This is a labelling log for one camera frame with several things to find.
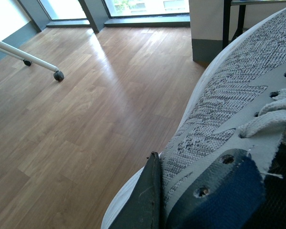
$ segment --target white shoelace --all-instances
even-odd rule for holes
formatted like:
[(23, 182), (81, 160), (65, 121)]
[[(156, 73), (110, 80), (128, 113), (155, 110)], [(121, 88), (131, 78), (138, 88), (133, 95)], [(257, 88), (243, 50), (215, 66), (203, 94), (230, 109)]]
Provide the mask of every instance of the white shoelace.
[(240, 137), (248, 138), (275, 123), (286, 123), (286, 89), (277, 92), (274, 102), (266, 104), (250, 122), (239, 127)]

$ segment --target wall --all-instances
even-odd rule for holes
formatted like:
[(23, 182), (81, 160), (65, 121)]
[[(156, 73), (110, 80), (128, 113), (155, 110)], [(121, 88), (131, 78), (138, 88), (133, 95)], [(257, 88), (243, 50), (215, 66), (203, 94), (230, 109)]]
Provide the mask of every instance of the wall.
[[(17, 0), (0, 0), (0, 41), (18, 48), (36, 33), (34, 23)], [(5, 56), (0, 52), (0, 60)]]
[(17, 0), (0, 0), (0, 41), (30, 21)]
[[(221, 51), (224, 0), (189, 0), (189, 5), (193, 60), (210, 62)], [(250, 28), (285, 7), (286, 3), (247, 5), (244, 27)], [(238, 9), (231, 7), (229, 39), (237, 28)]]

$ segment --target chair caster wheel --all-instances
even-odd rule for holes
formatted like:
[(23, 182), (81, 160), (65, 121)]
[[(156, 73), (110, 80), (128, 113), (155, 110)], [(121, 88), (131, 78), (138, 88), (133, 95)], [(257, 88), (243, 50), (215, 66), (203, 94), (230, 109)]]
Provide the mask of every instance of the chair caster wheel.
[(65, 78), (61, 71), (57, 71), (53, 75), (54, 75), (54, 79), (57, 80), (58, 82), (62, 81)]
[(23, 60), (24, 64), (26, 66), (31, 66), (32, 65), (32, 61), (28, 61), (28, 60)]

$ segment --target white wall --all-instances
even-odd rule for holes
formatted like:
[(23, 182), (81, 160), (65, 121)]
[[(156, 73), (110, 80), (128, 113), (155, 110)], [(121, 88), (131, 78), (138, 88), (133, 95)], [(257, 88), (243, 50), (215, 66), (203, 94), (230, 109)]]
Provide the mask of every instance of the white wall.
[[(189, 0), (189, 4), (192, 39), (222, 40), (224, 0)], [(285, 7), (286, 3), (247, 5), (244, 27), (250, 28)], [(229, 39), (237, 28), (238, 9), (231, 7)]]
[(0, 41), (30, 21), (17, 0), (0, 0)]

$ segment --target wooden floor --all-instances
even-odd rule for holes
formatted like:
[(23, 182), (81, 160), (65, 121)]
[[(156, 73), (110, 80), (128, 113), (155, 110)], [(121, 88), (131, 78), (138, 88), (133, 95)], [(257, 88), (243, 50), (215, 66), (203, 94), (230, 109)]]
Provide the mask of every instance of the wooden floor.
[(98, 229), (173, 136), (204, 68), (190, 28), (46, 29), (0, 61), (0, 229)]

